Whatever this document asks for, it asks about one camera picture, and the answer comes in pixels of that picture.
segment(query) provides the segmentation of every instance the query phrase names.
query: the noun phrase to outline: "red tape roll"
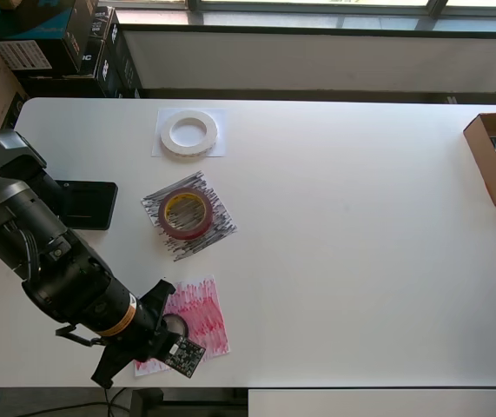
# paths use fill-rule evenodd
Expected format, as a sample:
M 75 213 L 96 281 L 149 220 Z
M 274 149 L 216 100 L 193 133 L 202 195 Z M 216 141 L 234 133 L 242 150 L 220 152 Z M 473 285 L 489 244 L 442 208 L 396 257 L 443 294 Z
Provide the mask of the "red tape roll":
M 203 217 L 192 227 L 176 228 L 170 224 L 169 214 L 171 209 L 178 202 L 183 202 L 183 200 L 198 201 L 203 206 Z M 198 189 L 177 189 L 162 199 L 159 206 L 159 224 L 161 224 L 162 230 L 170 237 L 174 237 L 179 241 L 190 241 L 200 237 L 209 230 L 211 224 L 213 224 L 213 207 L 207 196 Z

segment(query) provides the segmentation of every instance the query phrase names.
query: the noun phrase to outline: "floor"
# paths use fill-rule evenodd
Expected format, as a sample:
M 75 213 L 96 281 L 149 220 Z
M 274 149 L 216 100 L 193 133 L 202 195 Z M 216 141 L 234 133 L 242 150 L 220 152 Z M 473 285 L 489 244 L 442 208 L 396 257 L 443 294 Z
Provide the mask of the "floor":
M 119 389 L 110 389 L 109 398 L 112 398 Z M 218 388 L 164 388 L 163 392 L 165 400 L 223 400 L 226 396 L 225 390 Z M 118 397 L 116 403 L 129 408 L 130 400 L 131 390 L 127 389 Z M 0 417 L 17 417 L 48 408 L 97 401 L 105 401 L 101 388 L 1 388 Z M 115 409 L 113 414 L 115 417 L 128 415 L 120 409 Z M 46 417 L 106 417 L 107 408 L 93 406 L 43 415 Z

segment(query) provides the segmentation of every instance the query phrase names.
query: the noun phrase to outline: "windowsill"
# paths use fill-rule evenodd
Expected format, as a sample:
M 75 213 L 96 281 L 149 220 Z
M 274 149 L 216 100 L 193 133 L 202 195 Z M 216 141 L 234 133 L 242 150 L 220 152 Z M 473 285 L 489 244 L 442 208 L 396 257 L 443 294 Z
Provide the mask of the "windowsill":
M 114 2 L 102 2 L 114 5 Z M 496 18 L 118 9 L 125 30 L 496 39 Z

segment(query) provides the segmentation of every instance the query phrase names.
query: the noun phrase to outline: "black box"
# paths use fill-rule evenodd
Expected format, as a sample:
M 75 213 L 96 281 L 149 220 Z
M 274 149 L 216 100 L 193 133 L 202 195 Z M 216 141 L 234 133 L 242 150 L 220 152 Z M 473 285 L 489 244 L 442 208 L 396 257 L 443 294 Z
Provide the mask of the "black box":
M 124 97 L 116 66 L 104 41 L 90 39 L 80 72 L 74 76 L 20 79 L 32 97 Z
M 109 46 L 122 83 L 129 90 L 127 96 L 134 97 L 134 91 L 141 89 L 142 83 L 137 75 L 132 56 L 129 53 L 126 38 L 120 31 L 118 17 L 113 7 L 99 6 L 96 8 L 89 37 L 102 39 Z
M 97 0 L 23 0 L 0 13 L 0 55 L 18 76 L 76 74 Z

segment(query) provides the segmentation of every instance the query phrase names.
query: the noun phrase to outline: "wall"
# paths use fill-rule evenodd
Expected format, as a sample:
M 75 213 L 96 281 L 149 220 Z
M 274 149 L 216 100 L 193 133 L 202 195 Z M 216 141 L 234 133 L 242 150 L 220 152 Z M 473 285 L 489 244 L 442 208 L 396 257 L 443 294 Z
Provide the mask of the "wall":
M 496 40 L 126 33 L 147 89 L 496 92 Z

